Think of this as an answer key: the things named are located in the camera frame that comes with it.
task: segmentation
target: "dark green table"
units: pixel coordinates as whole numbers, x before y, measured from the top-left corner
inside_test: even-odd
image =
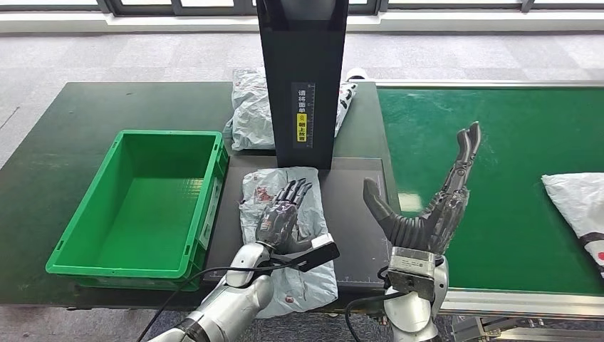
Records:
[[[0,239],[0,304],[77,308],[161,304],[169,295],[166,291],[80,288],[68,279],[47,274],[44,265],[120,130],[222,131],[232,112],[230,83],[68,83],[0,170],[0,224],[4,233]],[[393,190],[395,183],[374,84],[358,88],[346,127],[338,136],[334,155],[379,158],[380,173],[383,167],[385,176],[382,183]],[[236,161],[241,155],[263,155],[267,151],[235,153],[229,148],[229,153],[231,161]],[[344,173],[353,171],[345,160],[336,164]],[[256,166],[267,165],[259,162]],[[241,176],[232,180],[232,174],[227,175],[226,187],[239,188],[240,192]],[[362,181],[361,178],[353,187],[353,197],[358,202],[362,202]],[[343,192],[351,191],[345,186],[341,185]],[[237,217],[236,205],[232,205],[237,200],[240,198],[221,203],[218,222],[221,217]],[[392,191],[390,200],[398,205],[396,191]],[[325,197],[323,201],[325,207],[330,205],[325,203]],[[223,213],[223,204],[230,206],[232,212]],[[219,252],[228,245],[234,254],[238,247],[229,243],[236,240],[241,244],[239,222],[235,219],[232,223],[231,227],[217,228],[220,234],[215,232],[210,242],[209,264],[230,263],[232,256],[224,258]],[[375,253],[370,254],[379,256],[379,260],[371,267],[371,277],[354,268],[350,273],[345,269],[338,272],[351,274],[341,279],[348,285],[355,279],[367,279],[360,283],[362,286],[349,286],[357,296],[381,291],[376,271],[385,264],[388,250],[377,225],[373,228],[377,240]],[[350,247],[353,242],[343,243]],[[179,295],[172,305],[196,306],[215,282],[205,285],[198,292]]]

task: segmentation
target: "green plastic crate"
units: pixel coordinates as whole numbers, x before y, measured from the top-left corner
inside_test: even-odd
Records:
[[[176,289],[204,265],[228,159],[218,132],[120,132],[46,271],[82,286]]]

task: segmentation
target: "gray carpet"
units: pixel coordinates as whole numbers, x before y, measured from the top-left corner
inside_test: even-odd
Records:
[[[373,78],[602,80],[603,56],[601,35],[350,34],[343,73],[362,67]],[[233,69],[262,63],[255,33],[0,36],[0,167],[68,81],[229,81]],[[134,341],[152,315],[148,310],[0,308],[0,341]],[[150,335],[181,317],[166,313]],[[439,318],[445,335],[450,320]],[[366,316],[355,315],[353,323],[364,341],[387,341],[388,329]],[[241,340],[352,338],[342,316],[297,313],[257,321]]]

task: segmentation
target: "plastic mailer bag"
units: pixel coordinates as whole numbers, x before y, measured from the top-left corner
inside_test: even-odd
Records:
[[[244,200],[239,205],[244,244],[256,241],[256,226],[264,207],[288,182],[301,178],[312,182],[313,187],[302,201],[298,211],[298,229],[294,229],[293,234],[299,234],[299,239],[326,234],[327,223],[323,216],[317,174],[317,169],[312,167],[264,169],[247,174],[243,180]],[[304,312],[338,298],[333,261],[306,273],[289,268],[278,269],[273,271],[271,278],[275,287],[273,301],[260,311],[257,318],[280,316],[293,311]]]
[[[541,180],[604,277],[604,173],[544,175]]]
[[[354,83],[340,84],[334,136],[338,136],[356,88]],[[234,114],[224,126],[223,135],[233,140],[233,150],[274,150],[275,137],[264,68],[235,70],[231,100]]]

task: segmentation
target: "robotic arm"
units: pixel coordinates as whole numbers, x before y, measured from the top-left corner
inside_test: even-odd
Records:
[[[291,267],[306,272],[339,257],[330,234],[301,241],[292,234],[298,208],[311,187],[305,179],[288,183],[266,206],[256,228],[256,242],[237,252],[232,269],[195,311],[151,341],[235,341],[271,302],[272,269]]]
[[[384,300],[384,310],[395,342],[440,341],[434,318],[449,288],[449,267],[443,254],[468,202],[466,183],[480,136],[478,123],[457,133],[455,163],[442,189],[417,217],[395,214],[380,197],[375,181],[365,179],[363,199],[392,243],[385,278],[389,299]]]
[[[395,214],[374,180],[365,179],[363,184],[363,199],[392,243],[385,268],[384,310],[395,342],[440,341],[434,319],[449,287],[443,254],[468,202],[466,183],[480,144],[478,123],[459,131],[457,142],[459,154],[442,189],[417,217]],[[298,208],[311,186],[304,179],[288,183],[263,211],[256,242],[237,252],[230,270],[195,311],[151,341],[235,341],[271,302],[272,270],[291,267],[306,272],[339,257],[330,234],[302,240],[294,236]],[[347,313],[355,302],[348,304]]]

